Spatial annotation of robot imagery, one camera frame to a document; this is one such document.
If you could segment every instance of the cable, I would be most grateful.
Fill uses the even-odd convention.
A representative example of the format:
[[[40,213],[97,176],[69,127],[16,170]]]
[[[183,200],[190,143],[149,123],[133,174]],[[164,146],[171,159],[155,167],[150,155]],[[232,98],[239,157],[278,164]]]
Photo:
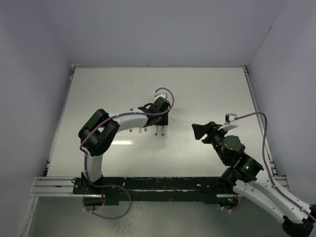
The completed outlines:
[[[262,142],[262,157],[263,157],[263,162],[265,164],[266,167],[266,171],[268,173],[269,179],[272,183],[272,185],[274,186],[274,188],[278,191],[278,193],[283,196],[286,200],[288,200],[290,203],[292,203],[293,205],[297,206],[301,211],[303,211],[306,215],[308,215],[313,221],[316,222],[316,218],[314,216],[312,216],[307,210],[305,210],[302,206],[300,206],[298,203],[296,203],[295,201],[293,201],[291,198],[289,198],[286,194],[284,194],[277,186],[276,183],[273,179],[272,174],[270,173],[270,169],[268,166],[268,163],[266,161],[266,156],[265,156],[265,146],[266,146],[266,137],[267,137],[267,129],[268,129],[268,119],[267,116],[263,113],[263,112],[254,112],[254,113],[250,113],[244,116],[240,116],[240,117],[236,117],[235,120],[239,120],[239,119],[243,119],[252,115],[262,115],[265,119],[265,128],[264,128],[264,132],[263,132],[263,142]]]
[[[173,105],[174,105],[174,96],[172,94],[172,92],[165,88],[165,87],[160,87],[158,88],[156,91],[155,91],[155,94],[159,91],[159,90],[166,90],[170,93],[171,97],[172,97],[172,103],[171,103],[171,106],[164,112],[161,112],[161,113],[157,113],[157,114],[148,114],[148,113],[140,113],[140,112],[127,112],[127,113],[122,113],[122,114],[119,114],[119,115],[114,115],[110,118],[107,118],[106,120],[104,120],[102,123],[100,123],[99,125],[97,125],[90,133],[89,135],[82,141],[82,143],[80,144],[80,147],[79,149],[84,153],[84,170],[85,170],[85,174],[86,174],[86,178],[88,180],[88,183],[93,186],[93,187],[96,187],[96,188],[109,188],[109,187],[116,187],[116,188],[119,188],[121,190],[123,190],[124,192],[126,192],[127,196],[128,196],[128,199],[129,199],[129,205],[128,205],[128,209],[120,216],[116,216],[116,217],[108,217],[108,216],[103,216],[103,215],[100,215],[98,213],[95,213],[94,211],[90,211],[88,209],[86,209],[85,205],[83,204],[83,207],[84,207],[84,210],[95,215],[95,216],[98,216],[98,217],[101,217],[103,219],[107,219],[107,220],[116,220],[116,219],[120,219],[122,217],[124,217],[129,211],[130,211],[130,208],[132,206],[132,198],[130,196],[130,194],[128,193],[128,191],[122,187],[122,186],[119,186],[119,185],[95,185],[89,178],[89,175],[88,175],[88,171],[87,171],[87,156],[88,156],[88,152],[83,149],[83,146],[85,145],[85,143],[87,142],[87,140],[100,128],[102,127],[104,124],[106,124],[108,121],[112,120],[112,119],[115,119],[115,118],[118,118],[118,117],[122,117],[122,116],[127,116],[127,115],[144,115],[144,116],[160,116],[160,115],[164,115],[164,114],[167,114],[169,113],[169,111],[173,108]]]

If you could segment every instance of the metal frame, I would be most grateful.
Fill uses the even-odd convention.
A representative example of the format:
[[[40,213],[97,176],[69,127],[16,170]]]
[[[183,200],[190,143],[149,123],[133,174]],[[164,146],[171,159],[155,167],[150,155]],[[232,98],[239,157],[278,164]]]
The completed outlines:
[[[58,122],[58,125],[56,128],[56,132],[54,135],[52,146],[50,148],[50,154],[49,154],[49,158],[48,158],[45,170],[49,169],[49,163],[51,161],[52,153],[53,153],[53,150],[55,147],[56,138],[57,138],[58,131],[60,128],[60,124],[61,124],[61,119],[62,119],[64,110],[66,107],[66,103],[68,100],[68,96],[69,96],[69,92],[71,89],[71,85],[72,85],[72,81],[73,81],[73,77],[74,77],[76,68],[100,68],[100,67],[106,68],[105,66],[84,66],[84,65],[78,65],[78,64],[72,65],[73,71],[72,71],[72,74],[70,76],[71,82],[69,84],[69,88],[67,91],[64,107],[62,109],[62,113],[61,113],[61,116],[60,116],[60,119],[59,119],[59,122]],[[130,65],[130,66],[126,66],[126,65],[123,65],[123,66],[120,66],[120,65],[117,65],[117,66],[110,66],[110,67],[111,68],[113,68],[113,67],[125,67],[125,68],[130,68],[130,67],[134,67],[134,68],[165,68],[165,67],[169,67],[169,68],[171,68],[171,67],[176,67],[176,68],[184,68],[184,67],[186,67],[186,68],[187,67],[189,67],[189,68],[208,68],[211,66],[192,66],[192,65],[187,65],[187,66],[178,66],[178,65],[174,65],[174,66],[172,66],[172,65],[140,65],[140,66]],[[246,66],[240,66],[240,67],[242,67],[244,70],[244,74],[246,77],[246,81],[248,84],[248,88],[250,91],[250,95],[251,95],[251,99],[252,99],[255,111],[258,111],[258,106],[257,106],[256,100],[255,100],[255,97],[253,94],[253,90],[251,87],[251,83],[249,80],[248,69]],[[260,116],[257,116],[257,119],[259,122],[261,132],[263,134],[264,127],[263,127],[262,120],[261,120]],[[288,186],[288,182],[287,182],[286,177],[278,177],[277,176],[277,171],[275,168],[274,161],[272,159],[272,155],[270,152],[268,141],[266,141],[266,152],[268,154],[268,160],[269,160],[272,172],[274,174],[274,179],[276,181],[278,181],[287,190],[289,190],[289,186]],[[70,197],[70,198],[73,198],[73,197],[87,197],[87,198],[89,198],[89,197],[101,197],[101,195],[95,195],[95,194],[94,195],[74,195],[73,194],[74,184],[72,183],[73,178],[74,177],[36,177],[34,179],[33,186],[32,186],[31,192],[30,192],[26,216],[25,216],[23,225],[21,226],[21,231],[20,231],[18,237],[27,237],[28,236],[29,230],[31,227],[31,223],[32,223],[32,219],[34,216],[34,211],[36,209],[39,197]],[[234,195],[233,194],[217,194],[216,196],[217,196],[217,198],[232,198]]]
[[[75,195],[73,194],[73,177],[36,177],[33,182],[31,197],[101,197],[101,195]],[[289,190],[285,177],[274,177],[283,187]],[[233,197],[233,194],[218,194],[217,197]]]
[[[245,76],[246,76],[246,80],[247,80],[248,88],[249,88],[249,91],[250,91],[250,95],[251,95],[253,106],[255,107],[255,111],[258,112],[259,111],[258,105],[257,105],[256,99],[255,99],[255,96],[253,94],[253,90],[252,90],[252,86],[251,86],[250,78],[249,78],[249,74],[248,74],[248,68],[246,66],[243,67],[243,72],[245,73]],[[260,126],[260,129],[261,129],[261,133],[262,133],[262,136],[263,136],[264,126],[263,126],[263,123],[262,123],[261,116],[257,115],[257,119],[258,119],[259,126]],[[268,155],[268,162],[270,163],[270,166],[271,166],[271,169],[272,169],[272,173],[273,173],[274,176],[277,176],[276,166],[275,166],[275,163],[274,163],[274,161],[272,159],[270,146],[269,146],[267,138],[266,138],[266,143],[265,144],[266,144],[266,153]]]

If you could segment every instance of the purple cable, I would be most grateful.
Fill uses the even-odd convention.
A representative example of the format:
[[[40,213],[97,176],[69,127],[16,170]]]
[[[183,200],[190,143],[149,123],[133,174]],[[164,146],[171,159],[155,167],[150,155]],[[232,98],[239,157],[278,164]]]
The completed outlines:
[[[266,161],[266,156],[265,156],[265,145],[266,145],[266,137],[267,137],[267,129],[268,129],[268,119],[267,116],[263,113],[263,112],[254,112],[254,113],[250,113],[244,116],[240,116],[235,118],[235,120],[238,119],[243,119],[252,115],[262,115],[265,118],[265,128],[264,128],[264,133],[263,133],[263,142],[262,142],[262,157],[263,157],[263,162],[265,164],[266,167],[266,171],[268,173],[269,179],[271,181],[271,183],[273,184],[273,186],[275,187],[275,189],[280,193],[280,195],[282,195],[286,200],[288,200],[290,203],[294,204],[295,206],[297,206],[301,211],[303,211],[306,215],[308,215],[313,221],[316,222],[316,218],[314,216],[312,216],[308,211],[304,210],[302,206],[300,206],[298,203],[296,203],[295,201],[293,201],[291,198],[289,198],[287,195],[285,195],[277,186],[276,183],[272,177],[272,174],[270,173],[270,169],[268,166],[268,163]]]
[[[130,194],[128,193],[128,191],[122,187],[122,186],[119,186],[119,185],[95,185],[89,178],[89,175],[88,175],[88,171],[87,171],[87,156],[88,156],[88,152],[86,150],[83,149],[83,146],[85,145],[85,143],[87,142],[87,140],[100,128],[102,127],[104,124],[106,124],[108,121],[112,120],[112,119],[115,119],[115,118],[118,118],[118,117],[122,117],[122,116],[126,116],[126,115],[144,115],[144,116],[160,116],[160,115],[164,115],[164,114],[167,114],[170,112],[170,110],[173,108],[173,105],[174,105],[174,96],[172,94],[172,92],[165,88],[165,87],[160,87],[158,88],[155,93],[157,93],[157,91],[159,90],[166,90],[170,93],[171,97],[172,97],[172,103],[171,103],[171,106],[168,110],[164,111],[164,112],[161,112],[161,113],[157,113],[157,114],[148,114],[148,113],[140,113],[140,112],[127,112],[127,113],[122,113],[122,114],[119,114],[119,115],[114,115],[110,118],[107,118],[106,120],[104,120],[102,123],[100,123],[99,125],[97,125],[95,127],[95,129],[93,129],[89,135],[82,141],[82,143],[80,144],[80,147],[79,149],[84,153],[84,170],[85,170],[85,174],[86,174],[86,178],[88,180],[88,183],[93,186],[93,187],[96,187],[96,188],[109,188],[109,187],[116,187],[116,188],[119,188],[119,189],[122,189],[124,192],[126,192],[127,196],[128,196],[128,199],[129,199],[129,205],[128,205],[128,209],[120,216],[116,216],[116,217],[108,217],[108,216],[102,216],[94,211],[90,211],[90,210],[87,210],[85,205],[83,204],[83,207],[84,209],[95,215],[95,216],[98,216],[98,217],[101,217],[103,219],[107,219],[107,220],[117,220],[117,219],[120,219],[122,217],[124,217],[129,211],[130,211],[130,208],[132,207],[132,198],[130,196]]]

